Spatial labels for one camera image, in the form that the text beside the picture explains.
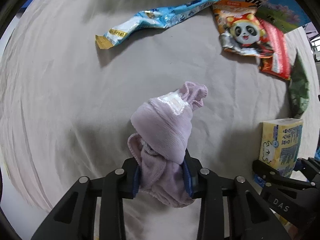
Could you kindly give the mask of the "blue snack packet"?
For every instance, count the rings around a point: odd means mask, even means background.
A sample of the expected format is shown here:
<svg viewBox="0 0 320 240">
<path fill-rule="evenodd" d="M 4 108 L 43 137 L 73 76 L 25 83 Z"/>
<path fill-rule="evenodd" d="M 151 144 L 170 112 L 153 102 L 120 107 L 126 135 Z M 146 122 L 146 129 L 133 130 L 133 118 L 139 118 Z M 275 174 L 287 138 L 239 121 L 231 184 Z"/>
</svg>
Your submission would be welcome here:
<svg viewBox="0 0 320 240">
<path fill-rule="evenodd" d="M 116 25 L 102 36 L 96 36 L 99 49 L 110 49 L 124 42 L 132 33 L 140 29 L 169 29 L 210 7 L 220 0 L 193 0 L 174 6 L 159 7 L 136 13 L 124 23 Z"/>
</svg>

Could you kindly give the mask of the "yellow tissue pack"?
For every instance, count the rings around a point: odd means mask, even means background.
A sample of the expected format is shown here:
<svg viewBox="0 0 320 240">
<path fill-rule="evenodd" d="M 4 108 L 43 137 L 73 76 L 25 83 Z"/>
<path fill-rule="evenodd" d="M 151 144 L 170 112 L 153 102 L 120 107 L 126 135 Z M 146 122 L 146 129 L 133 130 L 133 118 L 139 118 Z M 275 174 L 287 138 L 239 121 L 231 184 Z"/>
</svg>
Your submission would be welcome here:
<svg viewBox="0 0 320 240">
<path fill-rule="evenodd" d="M 298 158 L 302 128 L 302 119 L 264 121 L 259 160 L 289 178 Z"/>
</svg>

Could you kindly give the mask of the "red snack packet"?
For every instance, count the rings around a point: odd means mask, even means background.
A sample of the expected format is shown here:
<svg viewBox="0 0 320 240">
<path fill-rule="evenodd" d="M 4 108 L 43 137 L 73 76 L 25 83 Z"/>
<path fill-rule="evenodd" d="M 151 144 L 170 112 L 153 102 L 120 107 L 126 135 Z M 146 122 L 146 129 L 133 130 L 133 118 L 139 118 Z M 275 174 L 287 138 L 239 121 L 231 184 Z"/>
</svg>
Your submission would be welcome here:
<svg viewBox="0 0 320 240">
<path fill-rule="evenodd" d="M 260 18 L 258 18 L 258 20 L 266 31 L 273 50 L 271 58 L 261 59 L 259 66 L 260 71 L 284 80 L 289 80 L 291 66 L 284 33 L 266 20 Z"/>
</svg>

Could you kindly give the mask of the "green snack packet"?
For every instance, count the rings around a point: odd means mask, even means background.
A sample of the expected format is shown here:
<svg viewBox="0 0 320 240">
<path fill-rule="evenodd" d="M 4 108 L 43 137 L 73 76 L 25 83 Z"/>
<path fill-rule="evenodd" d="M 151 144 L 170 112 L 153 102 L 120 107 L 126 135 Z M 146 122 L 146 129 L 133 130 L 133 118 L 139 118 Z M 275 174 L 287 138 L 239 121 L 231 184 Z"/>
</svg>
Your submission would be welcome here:
<svg viewBox="0 0 320 240">
<path fill-rule="evenodd" d="M 291 68 L 289 100 L 292 117 L 300 118 L 308 108 L 310 96 L 309 80 L 298 52 Z"/>
</svg>

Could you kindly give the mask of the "orange panda snack packet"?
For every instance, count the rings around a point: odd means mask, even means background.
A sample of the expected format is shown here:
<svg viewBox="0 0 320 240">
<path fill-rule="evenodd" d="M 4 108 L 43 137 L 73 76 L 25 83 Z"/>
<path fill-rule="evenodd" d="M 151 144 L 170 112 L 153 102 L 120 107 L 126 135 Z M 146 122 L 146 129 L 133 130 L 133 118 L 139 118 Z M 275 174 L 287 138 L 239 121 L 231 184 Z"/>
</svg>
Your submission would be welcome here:
<svg viewBox="0 0 320 240">
<path fill-rule="evenodd" d="M 271 58 L 274 54 L 267 32 L 256 18 L 253 3 L 220 0 L 212 5 L 221 46 L 242 56 Z"/>
</svg>

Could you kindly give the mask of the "lilac cloth bundle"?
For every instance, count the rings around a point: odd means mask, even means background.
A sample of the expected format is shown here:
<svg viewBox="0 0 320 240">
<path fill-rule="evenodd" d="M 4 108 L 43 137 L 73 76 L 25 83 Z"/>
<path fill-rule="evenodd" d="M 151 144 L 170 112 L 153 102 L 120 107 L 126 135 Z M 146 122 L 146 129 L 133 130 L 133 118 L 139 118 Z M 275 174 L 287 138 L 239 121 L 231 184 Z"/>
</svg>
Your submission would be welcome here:
<svg viewBox="0 0 320 240">
<path fill-rule="evenodd" d="M 131 116 L 136 130 L 128 148 L 141 170 L 140 189 L 170 207 L 193 203 L 182 164 L 191 135 L 193 112 L 203 106 L 205 85 L 187 81 L 174 92 L 149 99 Z"/>
</svg>

